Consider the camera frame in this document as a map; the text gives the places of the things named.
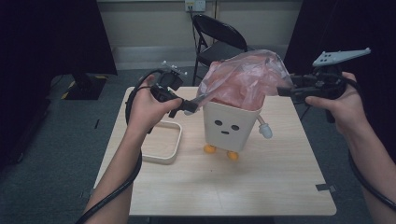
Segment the person's right hand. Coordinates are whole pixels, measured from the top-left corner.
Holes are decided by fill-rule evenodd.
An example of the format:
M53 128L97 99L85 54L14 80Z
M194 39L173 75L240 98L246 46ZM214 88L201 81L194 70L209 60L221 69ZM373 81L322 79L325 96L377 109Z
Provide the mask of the person's right hand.
M356 81L355 76L351 73L343 72L343 77ZM350 85L347 85L346 91L338 99L329 100L308 96L305 101L312 106L330 110L335 118L337 130L341 134L359 129L360 124L367 122L361 97Z

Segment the wall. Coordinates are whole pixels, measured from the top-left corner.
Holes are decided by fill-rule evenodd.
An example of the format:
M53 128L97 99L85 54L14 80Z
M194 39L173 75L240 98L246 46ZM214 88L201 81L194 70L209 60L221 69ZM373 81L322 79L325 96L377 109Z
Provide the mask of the wall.
M303 0L206 1L206 15L230 23L249 45L288 45ZM98 0L110 46L193 46L184 1Z

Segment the black curtain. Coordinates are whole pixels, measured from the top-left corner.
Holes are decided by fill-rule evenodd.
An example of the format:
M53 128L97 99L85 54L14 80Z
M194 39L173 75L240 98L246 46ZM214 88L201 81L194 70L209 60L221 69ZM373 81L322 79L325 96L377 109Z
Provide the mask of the black curtain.
M12 159L51 80L74 71L117 74L95 0L0 2L0 164Z
M342 63L363 89L368 119L396 161L396 6L386 0L305 0L285 57L289 72L312 72L322 51L370 48Z

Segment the plastic bag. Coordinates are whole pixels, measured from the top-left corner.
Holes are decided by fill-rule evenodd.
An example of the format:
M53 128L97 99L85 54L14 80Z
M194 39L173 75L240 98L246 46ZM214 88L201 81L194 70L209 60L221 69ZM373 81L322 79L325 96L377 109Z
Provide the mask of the plastic bag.
M202 80L199 106L212 101L255 111L265 95L278 95L276 87L292 87L290 74L279 56L266 49L239 54L224 62L213 62Z

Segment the gray carpet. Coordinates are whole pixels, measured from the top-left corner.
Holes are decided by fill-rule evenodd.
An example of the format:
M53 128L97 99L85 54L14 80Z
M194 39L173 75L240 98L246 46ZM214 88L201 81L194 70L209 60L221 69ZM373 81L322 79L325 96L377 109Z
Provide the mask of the gray carpet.
M181 68L192 74L192 68ZM125 90L148 70L120 71L110 76L97 101L66 101L61 96L73 80L64 76L51 90L47 116L21 163L0 175L0 223L74 223L88 201L105 154ZM186 86L191 76L184 77ZM304 105L297 105L301 115ZM151 223L360 223L370 224L360 185L349 169L347 145L324 111L311 108L304 129L332 193L337 214L332 217L238 217L174 219L154 217ZM131 217L129 223L147 223Z

